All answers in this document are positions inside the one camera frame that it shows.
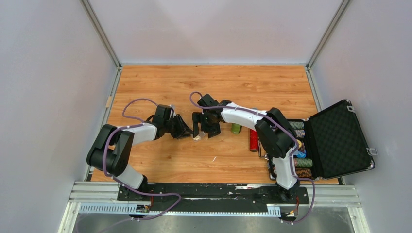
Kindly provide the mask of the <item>green pill bottle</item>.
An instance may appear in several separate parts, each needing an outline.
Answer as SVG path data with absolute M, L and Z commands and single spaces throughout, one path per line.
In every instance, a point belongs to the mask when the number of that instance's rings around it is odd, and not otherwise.
M 240 124 L 232 123 L 231 132 L 233 134 L 239 134 L 241 132 L 242 126 Z

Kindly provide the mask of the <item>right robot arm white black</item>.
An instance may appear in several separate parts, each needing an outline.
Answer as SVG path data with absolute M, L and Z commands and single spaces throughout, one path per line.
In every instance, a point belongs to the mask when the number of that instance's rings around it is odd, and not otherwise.
M 190 102 L 212 115 L 212 122 L 235 123 L 255 130 L 258 138 L 268 154 L 268 158 L 276 169 L 278 198 L 282 202 L 291 202 L 297 196 L 300 182 L 294 170 L 293 153 L 298 149 L 296 133 L 280 110 L 255 110 L 223 100 L 217 103 L 210 95 L 201 95 L 194 102 L 192 92 Z

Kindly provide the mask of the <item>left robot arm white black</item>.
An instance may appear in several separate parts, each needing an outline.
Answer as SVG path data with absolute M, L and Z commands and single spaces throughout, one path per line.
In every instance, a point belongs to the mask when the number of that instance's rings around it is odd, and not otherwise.
M 86 163 L 106 171 L 110 177 L 130 188 L 130 194 L 136 200 L 144 200 L 149 194 L 148 181 L 128 164 L 132 146 L 157 140 L 165 134 L 181 139 L 192 136 L 193 130 L 174 112 L 173 107 L 160 104 L 142 124 L 125 127 L 103 125 L 87 154 Z

